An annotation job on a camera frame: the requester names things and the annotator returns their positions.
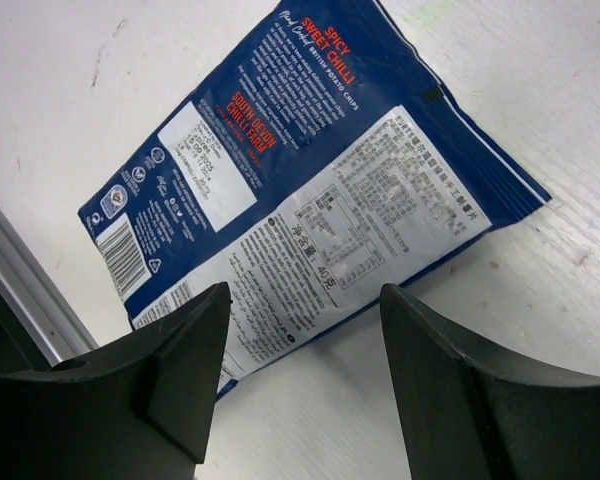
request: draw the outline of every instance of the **round logo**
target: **round logo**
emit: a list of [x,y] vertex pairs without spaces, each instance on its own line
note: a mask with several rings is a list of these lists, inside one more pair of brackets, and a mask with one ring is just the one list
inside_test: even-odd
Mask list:
[[164,150],[162,150],[160,147],[153,147],[151,149],[151,158],[156,163],[162,163],[164,160]]
[[142,183],[147,178],[147,171],[142,167],[135,167],[131,170],[131,176],[136,182]]

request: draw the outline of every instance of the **logo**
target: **logo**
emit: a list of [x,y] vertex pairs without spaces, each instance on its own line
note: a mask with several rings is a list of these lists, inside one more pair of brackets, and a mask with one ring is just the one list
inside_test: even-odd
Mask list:
[[131,170],[131,176],[136,182],[142,183],[147,178],[147,171],[142,167],[135,167]]
[[122,210],[127,204],[127,198],[127,191],[122,185],[114,185],[111,187],[111,190],[109,190],[104,198],[100,200],[102,211],[108,219],[112,219],[120,210]]
[[158,273],[160,265],[162,265],[162,260],[160,260],[159,258],[152,258],[151,260],[149,260],[149,268],[151,268],[151,271],[153,273]]
[[156,163],[162,163],[164,160],[164,150],[162,150],[160,147],[153,147],[151,149],[151,158]]

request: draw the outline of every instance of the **black object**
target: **black object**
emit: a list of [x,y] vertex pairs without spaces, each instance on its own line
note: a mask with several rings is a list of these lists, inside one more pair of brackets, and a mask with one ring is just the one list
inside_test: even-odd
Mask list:
[[49,371],[0,368],[0,479],[191,480],[206,452],[229,308],[229,287],[218,284]]
[[395,285],[380,308],[413,480],[600,480],[599,377],[508,350]]

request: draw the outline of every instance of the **tabletop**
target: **tabletop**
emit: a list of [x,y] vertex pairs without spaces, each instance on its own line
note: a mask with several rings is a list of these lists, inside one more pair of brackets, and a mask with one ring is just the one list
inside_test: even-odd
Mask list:
[[[554,197],[412,287],[600,375],[600,0],[386,0],[460,106]],[[100,344],[129,326],[78,208],[272,0],[0,2],[0,208]],[[199,480],[403,479],[378,310],[242,381]]]

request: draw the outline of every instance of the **back of chip bag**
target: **back of chip bag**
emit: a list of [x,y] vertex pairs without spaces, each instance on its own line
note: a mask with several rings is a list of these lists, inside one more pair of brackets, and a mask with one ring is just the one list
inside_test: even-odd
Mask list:
[[220,393],[549,195],[373,0],[282,0],[79,215],[134,329],[228,281]]

